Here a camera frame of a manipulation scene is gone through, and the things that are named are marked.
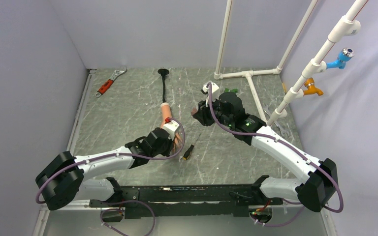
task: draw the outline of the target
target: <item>wall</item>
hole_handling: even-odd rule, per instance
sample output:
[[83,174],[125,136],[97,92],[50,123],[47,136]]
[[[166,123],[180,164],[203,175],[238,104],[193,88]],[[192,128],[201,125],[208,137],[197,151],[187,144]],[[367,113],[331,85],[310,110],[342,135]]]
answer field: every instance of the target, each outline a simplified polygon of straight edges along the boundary
[[[305,35],[292,52],[282,80],[292,86],[325,42],[352,0],[318,4]],[[356,18],[361,32],[344,37],[325,58],[335,60],[343,47],[355,50],[344,70],[314,76],[324,95],[291,104],[305,150],[338,166],[344,211],[333,217],[339,235],[378,236],[378,1],[369,1]],[[338,198],[330,201],[337,207]]]
[[[225,0],[50,0],[87,68],[215,67]],[[233,1],[223,66],[278,65],[310,0]]]
[[47,0],[0,0],[0,235],[32,234],[34,179],[65,150],[85,81]]

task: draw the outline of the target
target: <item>gray marble tabletop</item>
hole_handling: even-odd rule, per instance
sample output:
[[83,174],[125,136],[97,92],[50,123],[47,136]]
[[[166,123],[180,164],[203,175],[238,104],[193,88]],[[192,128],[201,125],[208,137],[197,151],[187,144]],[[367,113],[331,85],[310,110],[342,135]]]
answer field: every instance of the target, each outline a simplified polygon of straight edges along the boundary
[[[223,131],[217,125],[202,126],[190,115],[200,100],[203,84],[213,79],[213,68],[169,68],[166,79],[166,100],[174,118],[181,121],[187,135],[184,150],[201,134],[189,160],[175,158],[150,161],[131,170],[118,170],[99,176],[114,177],[120,185],[179,185],[253,183],[262,175],[278,178],[294,177],[287,168],[265,152],[248,146]],[[225,73],[251,68],[225,68]],[[75,155],[89,155],[123,146],[138,137],[146,136],[161,124],[162,81],[157,68],[129,68],[100,98],[96,91],[106,82],[114,68],[98,69],[93,81]],[[279,75],[254,76],[258,96],[270,110],[282,101],[284,90]],[[221,92],[225,88],[238,89],[247,113],[258,111],[245,78],[216,81]],[[279,119],[288,130],[284,138],[302,148],[293,117]]]

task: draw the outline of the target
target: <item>blue faucet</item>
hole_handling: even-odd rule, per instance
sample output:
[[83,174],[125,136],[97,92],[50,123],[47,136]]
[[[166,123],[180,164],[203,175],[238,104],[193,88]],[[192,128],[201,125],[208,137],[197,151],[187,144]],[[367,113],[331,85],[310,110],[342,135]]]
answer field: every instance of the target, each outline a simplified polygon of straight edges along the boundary
[[330,68],[344,69],[344,67],[346,66],[346,61],[351,60],[353,56],[354,56],[353,49],[343,48],[341,52],[338,54],[337,60],[327,63],[327,69],[330,69]]

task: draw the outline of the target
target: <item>orange faucet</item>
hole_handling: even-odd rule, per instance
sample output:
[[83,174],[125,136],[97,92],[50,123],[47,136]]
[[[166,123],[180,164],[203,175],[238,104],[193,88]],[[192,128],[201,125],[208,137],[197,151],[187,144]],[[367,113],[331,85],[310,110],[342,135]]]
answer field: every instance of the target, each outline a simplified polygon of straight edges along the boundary
[[309,79],[307,79],[304,83],[304,86],[307,87],[308,90],[304,90],[304,95],[311,95],[311,94],[318,94],[318,96],[321,96],[324,94],[324,92],[322,92],[322,90],[320,90],[319,88],[315,87],[315,82],[314,82],[314,79],[312,77],[310,77]]

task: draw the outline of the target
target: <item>yellow and black screwdriver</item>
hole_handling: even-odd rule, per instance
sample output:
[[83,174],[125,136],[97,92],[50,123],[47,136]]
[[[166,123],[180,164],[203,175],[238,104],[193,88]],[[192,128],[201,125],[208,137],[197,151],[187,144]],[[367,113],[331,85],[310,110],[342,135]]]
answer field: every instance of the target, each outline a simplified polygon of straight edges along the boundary
[[195,140],[195,142],[193,142],[193,144],[190,145],[190,147],[188,148],[188,150],[185,151],[185,154],[183,154],[183,157],[182,157],[182,158],[183,158],[184,160],[188,160],[188,159],[189,159],[190,154],[192,153],[192,150],[193,150],[193,148],[195,147],[194,144],[196,143],[196,141],[198,141],[199,137],[201,137],[201,134],[199,134],[199,136],[198,136],[198,138]]

